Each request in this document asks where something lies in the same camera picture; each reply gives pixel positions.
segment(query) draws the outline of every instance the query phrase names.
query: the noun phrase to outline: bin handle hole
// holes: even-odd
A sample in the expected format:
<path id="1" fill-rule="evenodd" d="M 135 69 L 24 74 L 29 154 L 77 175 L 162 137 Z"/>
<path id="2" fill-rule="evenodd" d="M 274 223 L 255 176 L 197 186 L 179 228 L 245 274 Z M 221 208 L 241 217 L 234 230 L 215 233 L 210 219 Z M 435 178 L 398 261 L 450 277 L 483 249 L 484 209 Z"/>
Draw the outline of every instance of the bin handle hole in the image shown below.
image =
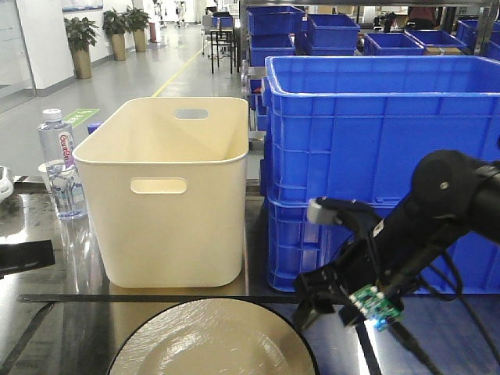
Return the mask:
<path id="1" fill-rule="evenodd" d="M 175 111 L 175 117 L 179 120 L 204 120 L 209 117 L 209 111 L 206 109 L 178 109 Z"/>
<path id="2" fill-rule="evenodd" d="M 135 194 L 183 194 L 188 183 L 182 178 L 134 178 L 130 189 Z"/>

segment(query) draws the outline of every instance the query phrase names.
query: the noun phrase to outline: green plant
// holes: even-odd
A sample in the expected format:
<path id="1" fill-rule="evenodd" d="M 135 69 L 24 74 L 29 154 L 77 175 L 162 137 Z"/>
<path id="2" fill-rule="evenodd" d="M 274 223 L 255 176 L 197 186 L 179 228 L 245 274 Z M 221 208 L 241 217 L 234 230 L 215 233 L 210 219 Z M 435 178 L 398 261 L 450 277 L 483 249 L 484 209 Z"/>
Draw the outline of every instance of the green plant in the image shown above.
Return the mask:
<path id="1" fill-rule="evenodd" d="M 70 51 L 88 51 L 89 45 L 95 45 L 95 37 L 97 36 L 95 29 L 98 28 L 95 21 L 89 21 L 87 17 L 81 20 L 78 17 L 71 20 L 65 18 L 64 26 Z"/>
<path id="2" fill-rule="evenodd" d="M 127 7 L 125 12 L 127 24 L 130 31 L 144 30 L 148 27 L 149 15 L 139 8 Z"/>
<path id="3" fill-rule="evenodd" d="M 109 38 L 115 34 L 125 34 L 130 31 L 125 15 L 118 13 L 114 8 L 104 12 L 102 29 Z"/>

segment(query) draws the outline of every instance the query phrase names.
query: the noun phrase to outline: flower pot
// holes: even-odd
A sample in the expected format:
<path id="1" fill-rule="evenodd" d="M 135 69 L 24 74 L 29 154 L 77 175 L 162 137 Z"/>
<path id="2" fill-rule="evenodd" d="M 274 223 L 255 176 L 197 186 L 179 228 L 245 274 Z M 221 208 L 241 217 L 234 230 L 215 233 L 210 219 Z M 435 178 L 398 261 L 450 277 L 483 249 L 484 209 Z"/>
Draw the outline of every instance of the flower pot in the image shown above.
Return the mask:
<path id="1" fill-rule="evenodd" d="M 92 78 L 90 53 L 85 50 L 71 51 L 71 57 L 73 57 L 77 78 L 81 80 Z"/>
<path id="2" fill-rule="evenodd" d="M 124 34 L 114 34 L 111 37 L 111 48 L 112 53 L 115 56 L 115 60 L 123 61 L 127 57 L 125 51 L 125 35 Z"/>
<path id="3" fill-rule="evenodd" d="M 136 30 L 134 34 L 135 52 L 146 52 L 146 35 L 144 29 Z"/>

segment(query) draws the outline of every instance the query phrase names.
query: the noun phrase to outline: cream plastic bin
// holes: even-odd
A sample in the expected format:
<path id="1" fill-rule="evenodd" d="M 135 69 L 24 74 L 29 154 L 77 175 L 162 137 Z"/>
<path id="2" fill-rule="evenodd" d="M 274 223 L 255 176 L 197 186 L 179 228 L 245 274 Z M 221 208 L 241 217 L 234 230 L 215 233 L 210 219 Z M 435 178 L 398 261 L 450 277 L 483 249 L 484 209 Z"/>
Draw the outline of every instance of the cream plastic bin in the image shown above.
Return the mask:
<path id="1" fill-rule="evenodd" d="M 247 102 L 140 98 L 73 152 L 108 278 L 215 287 L 241 271 Z"/>

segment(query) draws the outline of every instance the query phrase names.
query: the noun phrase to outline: green circuit board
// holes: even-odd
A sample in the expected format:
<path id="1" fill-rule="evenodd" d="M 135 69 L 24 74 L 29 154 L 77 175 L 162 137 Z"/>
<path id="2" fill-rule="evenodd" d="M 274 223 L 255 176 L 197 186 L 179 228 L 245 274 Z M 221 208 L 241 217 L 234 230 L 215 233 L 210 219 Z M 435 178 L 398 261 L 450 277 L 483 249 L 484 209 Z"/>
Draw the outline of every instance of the green circuit board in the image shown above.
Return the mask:
<path id="1" fill-rule="evenodd" d="M 385 298 L 384 293 L 374 285 L 366 285 L 349 295 L 351 302 L 365 316 L 367 320 L 374 321 L 374 326 L 382 331 L 389 324 L 402 318 L 401 311 Z"/>

